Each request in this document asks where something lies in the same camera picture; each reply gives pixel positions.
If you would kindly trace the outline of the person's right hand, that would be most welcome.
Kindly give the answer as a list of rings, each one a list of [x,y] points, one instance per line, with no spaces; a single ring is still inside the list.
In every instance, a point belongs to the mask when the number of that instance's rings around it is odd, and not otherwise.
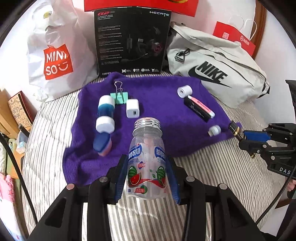
[[[287,190],[288,191],[294,190],[295,185],[296,185],[296,180],[291,179],[287,185]]]

